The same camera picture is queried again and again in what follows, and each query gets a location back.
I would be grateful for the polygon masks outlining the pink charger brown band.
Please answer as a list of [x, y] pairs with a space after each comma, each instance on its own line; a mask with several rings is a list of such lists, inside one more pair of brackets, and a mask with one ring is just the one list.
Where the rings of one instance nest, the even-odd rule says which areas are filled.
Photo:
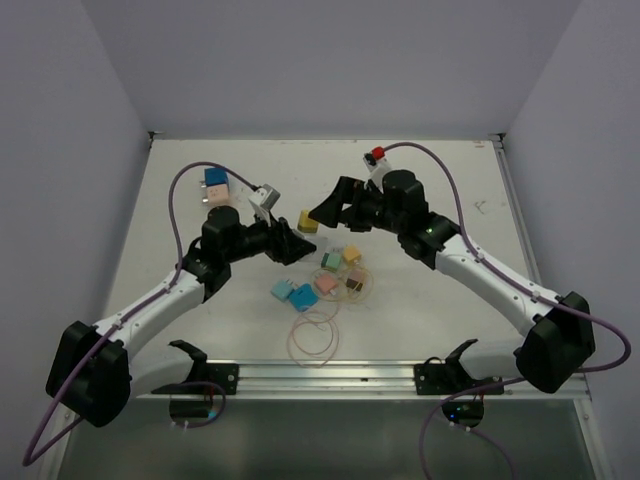
[[345, 280], [345, 285], [349, 290], [361, 291], [366, 283], [367, 274], [364, 270], [356, 268], [351, 270]]

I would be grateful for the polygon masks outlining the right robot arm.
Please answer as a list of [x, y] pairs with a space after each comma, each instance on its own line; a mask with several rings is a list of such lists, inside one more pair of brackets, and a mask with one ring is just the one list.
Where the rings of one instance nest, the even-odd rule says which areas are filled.
[[424, 188], [407, 170], [387, 173], [381, 185], [340, 177], [311, 219], [353, 232], [373, 228], [396, 235], [404, 252], [467, 287], [506, 318], [516, 339], [465, 341], [445, 359], [427, 360], [421, 375], [441, 394], [468, 392], [494, 378], [522, 377], [544, 393], [556, 392], [594, 353], [587, 301], [545, 290], [513, 271], [499, 277], [482, 249], [466, 245], [459, 225], [429, 207]]

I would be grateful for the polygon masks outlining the light cyan USB charger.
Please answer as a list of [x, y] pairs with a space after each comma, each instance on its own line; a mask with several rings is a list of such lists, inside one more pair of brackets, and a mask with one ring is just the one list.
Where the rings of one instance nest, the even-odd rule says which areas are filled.
[[295, 290], [294, 285], [289, 280], [278, 280], [271, 288], [271, 295], [280, 302], [286, 302]]

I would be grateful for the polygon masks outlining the mint green USB charger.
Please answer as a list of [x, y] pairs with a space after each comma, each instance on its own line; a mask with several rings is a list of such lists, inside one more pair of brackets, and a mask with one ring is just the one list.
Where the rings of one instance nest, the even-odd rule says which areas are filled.
[[321, 267], [331, 272], [337, 272], [342, 264], [342, 254], [338, 252], [325, 252], [321, 260]]

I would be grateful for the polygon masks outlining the pink cube socket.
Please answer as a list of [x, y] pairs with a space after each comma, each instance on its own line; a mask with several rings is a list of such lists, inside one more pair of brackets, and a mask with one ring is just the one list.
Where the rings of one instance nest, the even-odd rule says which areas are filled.
[[202, 185], [204, 205], [209, 207], [217, 207], [228, 205], [230, 203], [230, 190], [226, 183], [217, 185]]

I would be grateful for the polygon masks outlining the dark blue cube socket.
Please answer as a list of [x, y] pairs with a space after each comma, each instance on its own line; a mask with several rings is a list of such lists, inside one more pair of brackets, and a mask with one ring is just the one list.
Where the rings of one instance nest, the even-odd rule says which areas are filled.
[[208, 167], [204, 170], [204, 185], [206, 188], [228, 186], [229, 176], [226, 170], [219, 167]]

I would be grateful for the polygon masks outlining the yellow top plug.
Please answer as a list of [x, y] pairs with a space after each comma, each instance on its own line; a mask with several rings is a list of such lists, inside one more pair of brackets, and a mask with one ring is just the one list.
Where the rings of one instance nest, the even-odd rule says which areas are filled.
[[298, 218], [297, 229], [304, 234], [316, 234], [319, 223], [310, 217], [309, 210], [301, 210]]

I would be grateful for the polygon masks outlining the yellow USB charger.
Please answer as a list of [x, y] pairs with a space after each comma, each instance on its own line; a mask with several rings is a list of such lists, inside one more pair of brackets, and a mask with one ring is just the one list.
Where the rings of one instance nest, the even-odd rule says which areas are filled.
[[347, 265], [353, 266], [361, 261], [362, 253], [356, 246], [347, 245], [342, 251], [342, 259]]

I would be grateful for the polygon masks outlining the white cube socket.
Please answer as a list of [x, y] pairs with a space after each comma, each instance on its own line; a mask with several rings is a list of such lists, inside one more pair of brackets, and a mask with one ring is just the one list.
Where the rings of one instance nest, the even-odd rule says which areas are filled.
[[333, 239], [326, 237], [319, 237], [315, 240], [316, 251], [313, 254], [313, 260], [315, 262], [321, 262], [326, 253], [333, 252], [339, 247], [339, 243]]

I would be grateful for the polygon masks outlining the salmon pink USB charger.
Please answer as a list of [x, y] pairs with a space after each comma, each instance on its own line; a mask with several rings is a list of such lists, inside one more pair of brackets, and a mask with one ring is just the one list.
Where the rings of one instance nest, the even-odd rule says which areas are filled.
[[322, 273], [314, 279], [314, 286], [322, 296], [333, 296], [337, 292], [339, 283], [332, 274]]

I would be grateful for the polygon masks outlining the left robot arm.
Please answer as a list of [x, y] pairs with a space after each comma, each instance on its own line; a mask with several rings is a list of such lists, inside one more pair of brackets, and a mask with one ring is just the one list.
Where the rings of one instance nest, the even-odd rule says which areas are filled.
[[178, 356], [151, 366], [135, 357], [173, 321], [204, 304], [230, 279], [234, 262], [264, 254], [288, 266], [314, 253], [314, 243], [279, 218], [245, 226], [236, 209], [213, 208], [183, 259], [137, 304], [87, 325], [76, 321], [62, 334], [45, 391], [95, 427], [113, 421], [132, 396], [164, 387], [214, 390], [206, 354], [183, 341]]

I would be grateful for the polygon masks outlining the bright blue plug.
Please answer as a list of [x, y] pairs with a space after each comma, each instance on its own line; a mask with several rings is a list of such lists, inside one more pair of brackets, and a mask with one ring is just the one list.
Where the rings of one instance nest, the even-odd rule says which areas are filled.
[[309, 283], [295, 288], [288, 297], [290, 304], [298, 313], [303, 313], [314, 307], [319, 298]]

